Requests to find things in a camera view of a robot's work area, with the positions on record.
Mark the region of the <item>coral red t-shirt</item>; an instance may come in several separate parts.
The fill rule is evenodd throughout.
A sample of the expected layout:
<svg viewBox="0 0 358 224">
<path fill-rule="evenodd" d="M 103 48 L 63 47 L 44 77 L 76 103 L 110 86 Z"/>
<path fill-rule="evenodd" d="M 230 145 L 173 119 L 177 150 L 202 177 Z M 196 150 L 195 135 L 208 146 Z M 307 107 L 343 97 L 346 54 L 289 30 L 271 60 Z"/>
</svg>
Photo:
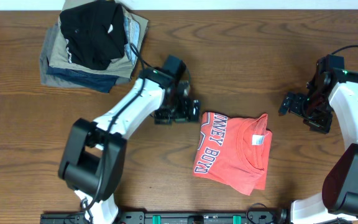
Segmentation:
<svg viewBox="0 0 358 224">
<path fill-rule="evenodd" d="M 272 132 L 268 114 L 259 118 L 230 118 L 205 112 L 193 163 L 193 175 L 213 180 L 250 195 L 264 190 Z"/>
</svg>

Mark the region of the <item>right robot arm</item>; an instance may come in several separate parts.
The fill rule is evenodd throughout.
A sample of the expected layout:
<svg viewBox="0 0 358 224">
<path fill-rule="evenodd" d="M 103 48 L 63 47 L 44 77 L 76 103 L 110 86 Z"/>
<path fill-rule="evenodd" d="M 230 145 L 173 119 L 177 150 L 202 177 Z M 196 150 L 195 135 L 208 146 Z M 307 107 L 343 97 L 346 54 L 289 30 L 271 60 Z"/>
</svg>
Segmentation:
<svg viewBox="0 0 358 224">
<path fill-rule="evenodd" d="M 326 176 L 320 193 L 292 202 L 290 223 L 358 221 L 358 72 L 347 70 L 344 57 L 328 54 L 316 63 L 307 94 L 289 92 L 279 115 L 295 114 L 312 131 L 327 134 L 334 117 L 345 151 Z"/>
</svg>

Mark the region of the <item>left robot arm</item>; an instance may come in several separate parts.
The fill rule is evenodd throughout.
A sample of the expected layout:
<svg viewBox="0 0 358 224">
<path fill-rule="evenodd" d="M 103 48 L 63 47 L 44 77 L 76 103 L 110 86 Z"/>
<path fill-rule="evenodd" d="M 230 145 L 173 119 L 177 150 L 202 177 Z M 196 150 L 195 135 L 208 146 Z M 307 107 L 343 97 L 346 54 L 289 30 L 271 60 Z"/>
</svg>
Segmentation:
<svg viewBox="0 0 358 224">
<path fill-rule="evenodd" d="M 182 80 L 185 63 L 168 56 L 161 67 L 144 67 L 130 92 L 93 121 L 75 121 L 58 176 L 81 200 L 81 211 L 64 223 L 114 223 L 119 213 L 114 192 L 120 183 L 129 138 L 148 117 L 155 124 L 197 123 L 200 102 Z"/>
</svg>

